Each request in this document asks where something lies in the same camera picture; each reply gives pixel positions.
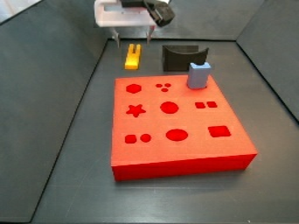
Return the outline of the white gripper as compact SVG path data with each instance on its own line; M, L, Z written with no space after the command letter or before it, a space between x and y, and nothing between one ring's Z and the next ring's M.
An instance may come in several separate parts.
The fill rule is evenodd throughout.
M149 26L145 41L149 44L154 32L154 21L145 8L124 8L120 0L96 0L93 4L94 20L100 27L112 27L112 38L120 48L120 36L114 27Z

